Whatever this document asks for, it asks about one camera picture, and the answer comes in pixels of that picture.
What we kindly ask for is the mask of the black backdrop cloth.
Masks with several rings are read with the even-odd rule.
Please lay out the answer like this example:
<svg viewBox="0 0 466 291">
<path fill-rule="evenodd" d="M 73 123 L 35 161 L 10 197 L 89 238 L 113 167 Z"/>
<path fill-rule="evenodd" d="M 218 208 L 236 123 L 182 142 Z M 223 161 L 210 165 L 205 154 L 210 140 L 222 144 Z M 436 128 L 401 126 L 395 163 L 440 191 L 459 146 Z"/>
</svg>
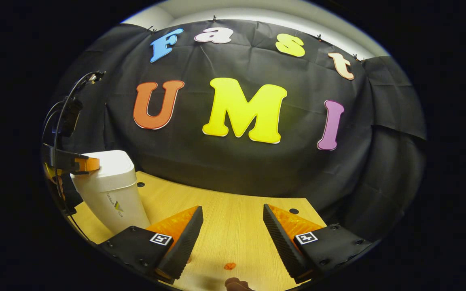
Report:
<svg viewBox="0 0 466 291">
<path fill-rule="evenodd" d="M 67 68 L 53 102 L 91 71 L 70 152 L 124 150 L 136 168 L 197 188 L 305 198 L 328 224 L 383 238 L 416 195 L 425 116 L 389 56 L 357 61 L 271 23 L 223 19 L 152 33 L 120 24 Z"/>
</svg>

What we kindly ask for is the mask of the white desktop garbage bin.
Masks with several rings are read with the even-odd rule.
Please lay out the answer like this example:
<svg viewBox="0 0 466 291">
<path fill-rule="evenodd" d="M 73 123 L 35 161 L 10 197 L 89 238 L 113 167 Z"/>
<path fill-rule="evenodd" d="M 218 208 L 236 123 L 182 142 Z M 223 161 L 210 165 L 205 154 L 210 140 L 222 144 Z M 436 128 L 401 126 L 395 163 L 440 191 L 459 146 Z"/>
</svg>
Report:
<svg viewBox="0 0 466 291">
<path fill-rule="evenodd" d="M 128 227 L 150 226 L 137 186 L 135 166 L 125 151 L 85 153 L 100 162 L 87 175 L 71 174 L 76 191 L 92 213 L 113 234 Z"/>
</svg>

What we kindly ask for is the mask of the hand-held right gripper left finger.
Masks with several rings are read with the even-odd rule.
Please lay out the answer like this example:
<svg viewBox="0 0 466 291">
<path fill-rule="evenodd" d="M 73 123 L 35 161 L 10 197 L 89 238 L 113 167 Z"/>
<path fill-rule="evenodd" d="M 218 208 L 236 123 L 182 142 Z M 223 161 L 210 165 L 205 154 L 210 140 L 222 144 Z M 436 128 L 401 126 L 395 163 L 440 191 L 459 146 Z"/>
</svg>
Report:
<svg viewBox="0 0 466 291">
<path fill-rule="evenodd" d="M 194 206 L 148 228 L 130 226 L 97 247 L 127 269 L 173 284 L 187 265 L 202 223 L 202 206 Z"/>
</svg>

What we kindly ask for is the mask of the wooden desktop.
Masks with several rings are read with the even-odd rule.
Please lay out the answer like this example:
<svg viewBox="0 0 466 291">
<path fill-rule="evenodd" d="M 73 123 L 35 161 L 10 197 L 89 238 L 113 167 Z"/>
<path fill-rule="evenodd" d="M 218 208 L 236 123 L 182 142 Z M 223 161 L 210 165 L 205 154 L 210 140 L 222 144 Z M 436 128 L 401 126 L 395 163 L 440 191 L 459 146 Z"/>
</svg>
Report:
<svg viewBox="0 0 466 291">
<path fill-rule="evenodd" d="M 325 225 L 305 198 L 268 198 L 221 193 L 177 184 L 138 171 L 142 203 L 150 222 L 194 206 L 202 206 L 203 224 L 198 240 L 179 280 L 173 287 L 183 291 L 226 291 L 225 281 L 245 280 L 255 291 L 286 291 L 296 287 L 284 267 L 263 221 L 268 203 L 298 210 L 298 215 Z M 236 263 L 224 270 L 226 263 Z"/>
</svg>

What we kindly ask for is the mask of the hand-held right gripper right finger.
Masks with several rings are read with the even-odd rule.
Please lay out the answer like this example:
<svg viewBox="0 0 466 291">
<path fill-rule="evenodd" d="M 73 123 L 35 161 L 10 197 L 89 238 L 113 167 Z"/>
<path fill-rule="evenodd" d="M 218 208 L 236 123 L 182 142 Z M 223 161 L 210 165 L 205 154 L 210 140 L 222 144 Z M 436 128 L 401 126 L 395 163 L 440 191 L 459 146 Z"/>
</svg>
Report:
<svg viewBox="0 0 466 291">
<path fill-rule="evenodd" d="M 370 250 L 373 243 L 340 224 L 322 226 L 264 204 L 263 221 L 284 267 L 297 284 L 325 278 Z"/>
</svg>

